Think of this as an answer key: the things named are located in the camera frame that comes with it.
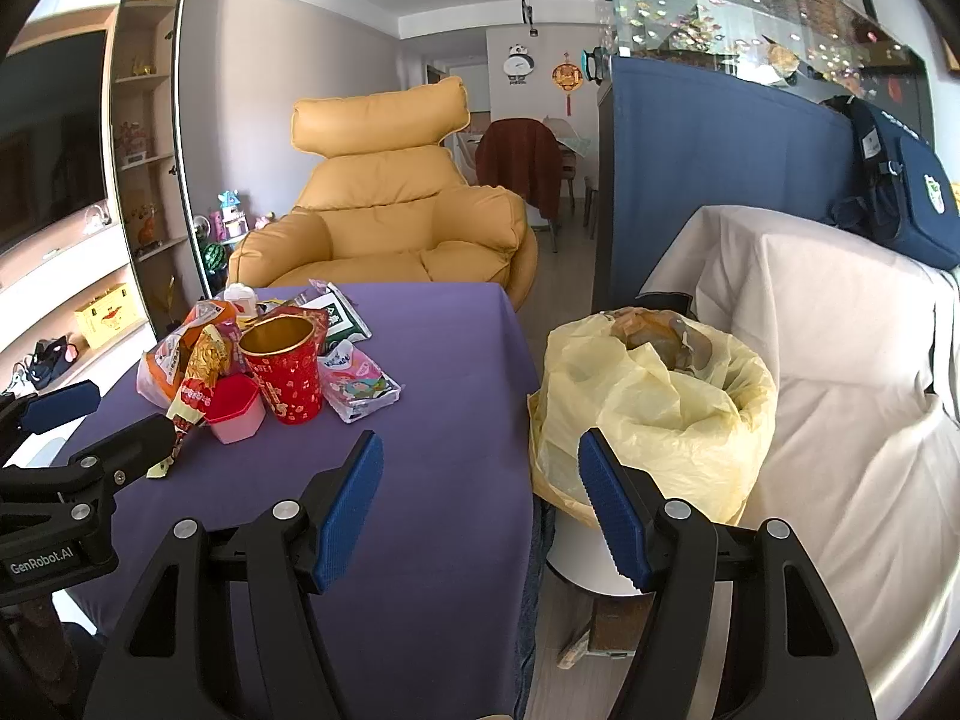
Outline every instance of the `wooden floor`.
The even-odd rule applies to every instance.
[[[573,219],[568,200],[562,199],[560,205],[563,227],[559,251],[555,254],[551,250],[549,233],[536,233],[536,281],[518,312],[540,375],[544,372],[547,334],[559,325],[587,316],[593,290],[596,245],[583,228],[583,201],[577,201]],[[589,612],[587,594],[565,584],[549,568],[544,570],[536,621],[536,670],[526,720],[606,720],[631,660],[585,656],[568,671],[557,667],[560,652],[587,624]]]

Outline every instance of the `cardboard box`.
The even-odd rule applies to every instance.
[[[91,349],[103,346],[142,317],[128,284],[118,284],[75,312],[80,333]]]

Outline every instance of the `backpack badge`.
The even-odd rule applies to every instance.
[[[923,180],[926,181],[926,193],[929,195],[933,207],[938,214],[944,213],[947,208],[944,206],[944,195],[942,191],[940,191],[940,185],[937,179],[932,175],[924,175]]]

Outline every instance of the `television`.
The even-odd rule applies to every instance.
[[[0,62],[0,253],[107,196],[100,101],[107,33]]]

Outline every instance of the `panda clock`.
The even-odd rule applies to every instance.
[[[503,63],[503,71],[510,77],[510,84],[527,82],[527,76],[534,71],[534,60],[523,46],[510,46],[510,56]]]

